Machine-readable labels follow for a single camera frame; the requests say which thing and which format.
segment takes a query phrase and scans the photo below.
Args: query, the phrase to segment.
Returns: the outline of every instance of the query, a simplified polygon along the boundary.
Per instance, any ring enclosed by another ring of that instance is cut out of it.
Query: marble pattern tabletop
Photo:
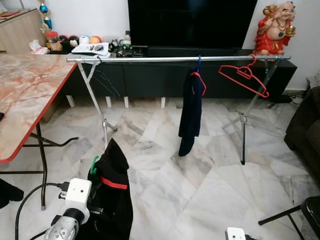
[[[17,155],[74,67],[64,55],[0,55],[0,163]]]

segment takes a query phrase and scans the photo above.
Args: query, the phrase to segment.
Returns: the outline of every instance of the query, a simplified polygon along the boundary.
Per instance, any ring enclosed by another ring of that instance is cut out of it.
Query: television
[[[133,46],[242,48],[257,0],[128,0]]]

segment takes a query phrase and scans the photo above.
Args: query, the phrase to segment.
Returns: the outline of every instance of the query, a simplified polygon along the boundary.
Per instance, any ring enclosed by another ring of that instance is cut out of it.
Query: clothes drying rack
[[[264,66],[265,66],[265,78],[263,80],[263,85],[266,86],[268,82],[270,81],[270,78],[276,71],[279,63],[281,60],[284,59],[291,59],[291,56],[255,56],[257,60],[263,60]],[[240,61],[240,60],[254,60],[253,56],[203,56],[201,57],[202,62],[207,61]],[[90,81],[94,75],[96,66],[101,63],[151,63],[151,62],[186,62],[186,61],[198,61],[198,56],[191,56],[191,57],[124,57],[124,58],[106,58],[106,57],[88,57],[88,56],[82,56],[82,57],[75,57],[71,58],[68,57],[66,59],[69,63],[77,63],[79,70],[81,72],[81,75],[84,79],[85,85],[88,89],[88,92],[91,96],[91,99],[93,101],[93,104],[98,112],[98,115],[102,121],[102,128],[103,128],[103,134],[104,134],[104,149],[108,146],[108,139],[107,139],[107,127],[111,128],[114,131],[117,131],[118,129],[109,124],[107,119],[105,118],[103,112],[101,111],[101,108],[99,106],[99,103],[96,99],[96,96],[94,94],[93,89],[91,88]],[[269,60],[275,61],[271,69],[269,69]],[[91,70],[89,72],[89,75],[87,76],[83,64],[92,64]],[[258,93],[261,93],[263,90],[263,87],[260,86],[258,89]],[[223,129],[227,128],[228,126],[235,124],[237,122],[241,122],[241,164],[244,165],[246,162],[246,124],[248,122],[248,117],[251,109],[255,105],[257,99],[259,98],[259,94],[256,94],[253,99],[251,100],[248,108],[246,109],[245,113],[240,114],[239,118],[236,118],[232,120],[230,123],[222,126]]]

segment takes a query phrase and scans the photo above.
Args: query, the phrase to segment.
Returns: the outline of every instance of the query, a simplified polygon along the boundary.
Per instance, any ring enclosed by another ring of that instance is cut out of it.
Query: dark brown sofa
[[[286,129],[284,141],[302,154],[320,180],[320,86],[308,91]]]

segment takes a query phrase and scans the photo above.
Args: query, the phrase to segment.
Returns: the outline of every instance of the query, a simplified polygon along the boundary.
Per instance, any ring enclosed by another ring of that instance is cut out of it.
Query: red table edge
[[[60,86],[57,88],[57,90],[55,91],[55,93],[52,95],[52,97],[50,98],[50,100],[48,101],[48,103],[46,104],[46,106],[44,107],[44,109],[42,110],[42,112],[39,114],[39,116],[37,117],[37,119],[34,121],[34,123],[31,125],[29,131],[25,134],[24,138],[21,140],[21,142],[19,143],[18,147],[14,150],[14,152],[12,153],[12,155],[6,159],[0,159],[0,163],[8,163],[11,162],[19,153],[20,149],[24,146],[25,142],[27,141],[27,139],[29,138],[30,134],[32,133],[32,131],[34,130],[35,126],[37,125],[37,123],[40,121],[40,119],[42,118],[42,116],[46,113],[46,111],[48,110],[50,104],[53,102],[53,100],[56,98],[56,96],[58,95],[59,91],[61,90],[61,88],[63,87],[63,85],[65,84],[65,82],[67,81],[67,79],[70,77],[70,75],[72,74],[72,72],[75,70],[77,66],[77,63],[75,63],[72,68],[70,69],[69,73],[65,76],[64,80],[62,81],[62,83],[60,84]]]

